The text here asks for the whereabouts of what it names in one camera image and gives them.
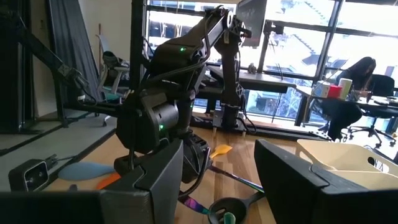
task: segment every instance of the desk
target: desk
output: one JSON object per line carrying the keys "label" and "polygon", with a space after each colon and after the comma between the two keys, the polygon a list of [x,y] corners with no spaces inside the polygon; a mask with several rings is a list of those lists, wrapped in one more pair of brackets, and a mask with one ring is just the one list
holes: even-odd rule
{"label": "desk", "polygon": [[[256,164],[254,162],[254,141],[257,139],[255,136],[246,136],[245,138],[237,134],[226,134],[217,132],[213,137],[212,130],[193,128],[194,132],[208,141],[211,148],[220,144],[229,144],[233,146],[226,156],[219,156],[215,158],[214,165],[234,173],[242,178],[251,180],[256,184],[260,184],[257,176]],[[267,139],[268,141],[294,152],[297,145],[293,141],[283,141],[277,139]],[[112,165],[117,157],[125,156],[127,150],[120,143],[119,139],[115,136],[111,137],[100,147],[95,149],[91,154],[83,159],[83,161],[98,162],[101,164]],[[80,190],[93,190],[96,184],[106,178],[107,176],[98,177],[92,180],[85,180],[79,182],[70,182],[66,180],[57,179],[50,184],[45,190],[67,190],[71,184],[77,184]],[[190,185],[182,184],[181,188],[187,190]],[[214,174],[207,171],[203,177],[202,183],[194,191],[191,196],[202,205],[209,207],[215,200],[223,197],[238,197],[247,198],[255,191],[249,187],[229,179],[220,174]],[[198,224],[208,223],[207,217],[199,213],[195,213],[181,203],[177,204],[175,211],[175,223],[178,224]],[[250,206],[249,215],[246,223],[276,223],[274,216],[266,198]]]}
{"label": "desk", "polygon": [[[303,120],[305,122],[307,122],[307,119],[309,118],[309,114],[307,114],[307,117],[304,118],[305,114],[308,111],[308,107],[309,104],[307,106],[307,101],[308,98],[311,96],[311,92],[312,92],[312,88],[308,87],[308,86],[297,86],[296,87],[296,91],[301,93],[302,95],[302,99],[300,101],[300,106],[298,107],[298,112],[297,112],[297,117],[295,120],[294,125],[295,126],[301,126]],[[336,99],[336,98],[322,98],[319,96],[311,96],[311,99],[321,99],[321,100],[339,100],[339,101],[343,101],[341,99]],[[366,102],[366,98],[365,97],[361,97],[358,101],[345,101],[347,103],[352,103],[352,104],[356,104],[358,105],[360,108],[366,110],[366,109],[370,109],[370,108],[391,108],[394,110],[398,110],[398,107],[396,106],[387,106],[387,105],[380,105],[375,103],[375,100],[385,100],[385,97],[381,97],[381,96],[372,96],[371,100],[367,103]]]}
{"label": "desk", "polygon": [[[217,66],[207,66],[210,74],[217,80],[222,81],[223,71]],[[275,93],[286,93],[288,87],[296,88],[296,84],[289,83],[276,77],[265,74],[239,73],[239,81],[245,90],[270,91]]]}

